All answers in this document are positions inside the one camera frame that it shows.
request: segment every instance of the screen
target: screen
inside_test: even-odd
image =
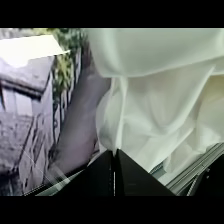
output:
[[[0,40],[46,34],[70,52],[21,66],[0,57],[1,196],[53,185],[98,151],[95,113],[110,80],[94,66],[85,29],[1,28]]]

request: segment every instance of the white fabric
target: white fabric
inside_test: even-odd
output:
[[[174,172],[224,140],[222,28],[89,29],[100,74],[101,150],[125,151],[148,172]]]

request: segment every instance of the roof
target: roof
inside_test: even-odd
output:
[[[31,33],[23,33],[18,30],[1,28],[0,39],[31,36]],[[0,79],[2,85],[25,91],[27,94],[41,96],[49,79],[54,57],[33,59],[28,65],[14,68],[0,58]]]
[[[29,116],[0,112],[0,174],[17,168],[32,121]]]

